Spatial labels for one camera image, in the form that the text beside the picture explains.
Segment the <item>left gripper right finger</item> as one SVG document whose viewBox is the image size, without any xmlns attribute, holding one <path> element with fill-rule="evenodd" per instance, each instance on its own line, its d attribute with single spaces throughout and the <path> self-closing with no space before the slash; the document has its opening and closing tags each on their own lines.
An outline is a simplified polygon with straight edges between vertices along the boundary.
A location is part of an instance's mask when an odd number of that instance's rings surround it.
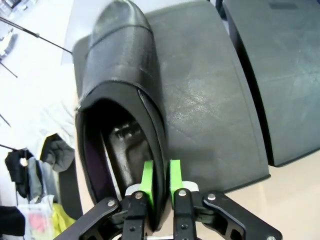
<svg viewBox="0 0 320 240">
<path fill-rule="evenodd" d="M 169 163 L 169 186 L 173 208 L 173 239 L 196 240 L 196 223 L 224 240 L 280 240 L 279 230 L 242 207 L 224 193 L 200 193 L 194 182 L 183 181 L 181 162 Z"/>
</svg>

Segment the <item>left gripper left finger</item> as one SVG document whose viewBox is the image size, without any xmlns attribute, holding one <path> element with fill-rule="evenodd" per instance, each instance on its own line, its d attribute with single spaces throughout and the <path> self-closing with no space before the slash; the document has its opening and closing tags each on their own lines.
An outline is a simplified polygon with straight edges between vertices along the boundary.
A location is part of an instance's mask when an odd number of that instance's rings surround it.
<svg viewBox="0 0 320 240">
<path fill-rule="evenodd" d="M 143 240 L 153 232 L 153 162 L 144 163 L 140 184 L 119 201 L 106 197 L 63 231 L 60 240 Z"/>
</svg>

